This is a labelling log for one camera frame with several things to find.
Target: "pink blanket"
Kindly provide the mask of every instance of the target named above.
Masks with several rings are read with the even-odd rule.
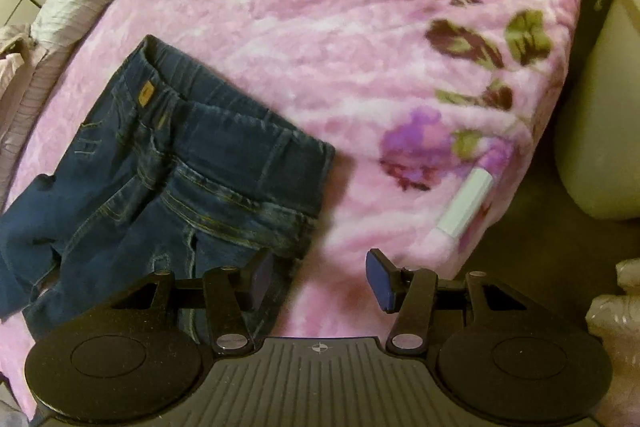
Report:
[[[318,237],[275,333],[379,335],[364,256],[455,275],[506,210],[566,74],[579,0],[116,0],[62,76],[10,194],[53,172],[145,34],[209,65],[338,150]],[[436,227],[474,166],[494,188],[466,233]],[[28,412],[28,345],[0,363]]]

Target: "jeans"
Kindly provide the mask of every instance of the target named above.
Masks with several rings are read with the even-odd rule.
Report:
[[[250,333],[268,333],[308,250],[333,156],[147,36],[55,174],[36,177],[0,217],[0,318],[23,309],[37,340],[149,272],[201,277],[268,247],[271,286],[245,314]],[[202,340],[204,322],[188,313],[181,327]]]

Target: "textured grip surface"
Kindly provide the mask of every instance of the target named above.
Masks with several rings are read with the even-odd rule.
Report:
[[[65,423],[48,420],[46,427]],[[417,360],[373,338],[269,338],[214,364],[187,399],[139,427],[488,427],[453,403]],[[591,427],[586,419],[574,427]]]

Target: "plastic bag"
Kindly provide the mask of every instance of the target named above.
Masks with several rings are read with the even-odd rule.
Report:
[[[640,259],[616,266],[627,295],[601,295],[587,313],[592,335],[602,339],[613,380],[596,418],[606,427],[640,427]]]

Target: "floor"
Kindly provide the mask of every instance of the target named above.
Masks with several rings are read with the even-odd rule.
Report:
[[[598,221],[562,187],[550,124],[505,216],[485,233],[462,273],[482,270],[586,327],[591,299],[621,293],[615,264],[640,257],[640,219]]]

